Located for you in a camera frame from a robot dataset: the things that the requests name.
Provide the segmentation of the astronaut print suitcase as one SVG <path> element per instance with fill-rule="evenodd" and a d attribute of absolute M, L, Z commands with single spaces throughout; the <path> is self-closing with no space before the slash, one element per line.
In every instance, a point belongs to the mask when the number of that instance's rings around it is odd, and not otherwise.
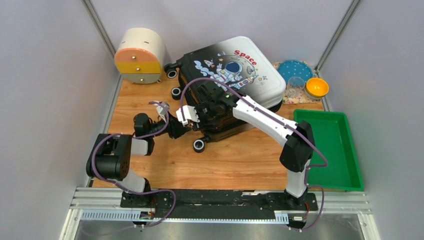
<path fill-rule="evenodd" d="M 217 102 L 227 92 L 225 86 L 246 94 L 256 103 L 276 113 L 282 106 L 286 81 L 273 67 L 253 41 L 236 36 L 184 54 L 174 63 L 164 66 L 170 79 L 177 77 L 179 86 L 171 90 L 174 100 L 185 98 L 189 106 Z M 206 143 L 218 142 L 248 129 L 245 121 L 225 127 L 192 127 L 203 133 L 193 142 L 193 149 L 201 153 Z"/>

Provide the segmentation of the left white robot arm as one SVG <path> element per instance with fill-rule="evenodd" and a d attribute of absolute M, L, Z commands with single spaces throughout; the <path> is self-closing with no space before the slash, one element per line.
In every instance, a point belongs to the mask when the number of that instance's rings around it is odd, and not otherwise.
<path fill-rule="evenodd" d="M 153 121 L 147 114 L 139 113 L 133 118 L 133 134 L 107 134 L 97 136 L 86 162 L 85 171 L 91 178 L 112 183 L 128 194 L 138 206 L 148 207 L 153 201 L 149 181 L 130 169 L 132 155 L 150 156 L 154 137 L 168 134 L 177 139 L 190 131 L 170 113 L 161 120 Z"/>

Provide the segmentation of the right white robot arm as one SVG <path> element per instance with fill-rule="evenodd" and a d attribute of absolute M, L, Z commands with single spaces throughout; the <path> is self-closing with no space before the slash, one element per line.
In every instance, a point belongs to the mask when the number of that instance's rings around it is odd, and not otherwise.
<path fill-rule="evenodd" d="M 238 98 L 225 93 L 217 104 L 230 110 L 236 119 L 258 128 L 282 146 L 279 161 L 287 169 L 285 203 L 290 209 L 299 209 L 306 200 L 306 168 L 310 164 L 315 146 L 314 140 L 310 138 L 311 126 L 285 119 L 249 96 Z"/>

